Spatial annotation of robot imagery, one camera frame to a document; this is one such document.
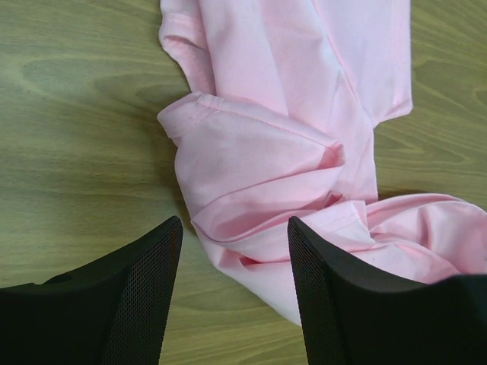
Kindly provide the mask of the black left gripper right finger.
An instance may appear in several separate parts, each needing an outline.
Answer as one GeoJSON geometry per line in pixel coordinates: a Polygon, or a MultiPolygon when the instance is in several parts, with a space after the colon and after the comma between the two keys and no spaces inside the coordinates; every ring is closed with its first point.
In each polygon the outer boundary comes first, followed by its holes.
{"type": "Polygon", "coordinates": [[[290,218],[288,246],[310,364],[484,364],[486,277],[434,284],[360,260],[290,218]]]}

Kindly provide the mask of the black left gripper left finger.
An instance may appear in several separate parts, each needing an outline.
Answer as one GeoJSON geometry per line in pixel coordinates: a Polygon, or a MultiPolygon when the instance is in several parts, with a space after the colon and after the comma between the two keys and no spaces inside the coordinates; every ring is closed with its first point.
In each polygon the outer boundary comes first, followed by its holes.
{"type": "Polygon", "coordinates": [[[3,364],[156,364],[183,241],[178,217],[42,284],[1,290],[3,364]]]}

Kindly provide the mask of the pink t shirt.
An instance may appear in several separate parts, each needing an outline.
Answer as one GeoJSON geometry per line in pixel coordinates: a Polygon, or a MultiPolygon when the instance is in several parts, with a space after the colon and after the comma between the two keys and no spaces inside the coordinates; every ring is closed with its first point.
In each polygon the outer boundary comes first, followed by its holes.
{"type": "Polygon", "coordinates": [[[299,324],[288,219],[433,283],[486,271],[486,213],[442,194],[379,199],[374,128],[412,110],[408,1],[163,1],[187,96],[158,120],[212,264],[299,324]]]}

